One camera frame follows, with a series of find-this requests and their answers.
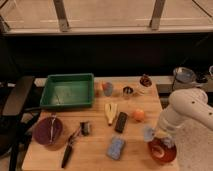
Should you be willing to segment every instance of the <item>blue sponge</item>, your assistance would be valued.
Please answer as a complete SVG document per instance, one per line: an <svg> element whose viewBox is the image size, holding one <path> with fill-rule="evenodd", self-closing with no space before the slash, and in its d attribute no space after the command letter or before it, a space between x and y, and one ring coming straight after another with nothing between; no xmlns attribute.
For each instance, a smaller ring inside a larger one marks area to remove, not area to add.
<svg viewBox="0 0 213 171"><path fill-rule="evenodd" d="M121 151L125 145L125 141L118 137L113 137L111 144L107 150L107 156L114 160L118 160L121 155Z"/></svg>

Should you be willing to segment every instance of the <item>chair armrest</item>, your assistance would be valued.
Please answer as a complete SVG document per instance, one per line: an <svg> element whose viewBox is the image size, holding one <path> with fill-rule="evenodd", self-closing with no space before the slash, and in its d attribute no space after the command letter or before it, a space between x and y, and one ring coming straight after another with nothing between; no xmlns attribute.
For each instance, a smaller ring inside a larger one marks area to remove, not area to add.
<svg viewBox="0 0 213 171"><path fill-rule="evenodd" d="M17 116L22 113L34 80L34 76L24 76L17 81L4 105L3 116Z"/></svg>

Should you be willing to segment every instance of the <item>knife handle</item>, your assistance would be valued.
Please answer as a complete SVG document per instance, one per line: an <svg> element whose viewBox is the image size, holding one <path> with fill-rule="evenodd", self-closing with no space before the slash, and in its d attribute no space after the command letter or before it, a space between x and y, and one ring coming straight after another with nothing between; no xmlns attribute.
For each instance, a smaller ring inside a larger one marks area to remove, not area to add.
<svg viewBox="0 0 213 171"><path fill-rule="evenodd" d="M64 157L62 160L61 168L64 168L66 166L67 161L68 161L70 155L72 154L72 151L73 151L72 146L67 145L66 150L64 152Z"/></svg>

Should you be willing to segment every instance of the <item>black wall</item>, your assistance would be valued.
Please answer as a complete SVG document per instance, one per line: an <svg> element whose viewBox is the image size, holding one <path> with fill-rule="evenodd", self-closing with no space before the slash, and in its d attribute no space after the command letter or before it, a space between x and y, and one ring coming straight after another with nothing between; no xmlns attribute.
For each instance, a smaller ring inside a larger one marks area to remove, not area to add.
<svg viewBox="0 0 213 171"><path fill-rule="evenodd" d="M181 63L197 71L213 64L210 33L10 36L6 42L19 69L36 76L78 72L171 75Z"/></svg>

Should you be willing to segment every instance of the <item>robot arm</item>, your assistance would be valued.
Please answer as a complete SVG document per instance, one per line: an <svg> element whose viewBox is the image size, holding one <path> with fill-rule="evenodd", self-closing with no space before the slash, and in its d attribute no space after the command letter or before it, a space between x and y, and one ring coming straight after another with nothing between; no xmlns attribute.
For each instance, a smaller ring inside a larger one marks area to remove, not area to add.
<svg viewBox="0 0 213 171"><path fill-rule="evenodd" d="M201 89L176 90L169 96L169 106L161 112L157 127L173 134L189 117L213 130L213 108L207 102Z"/></svg>

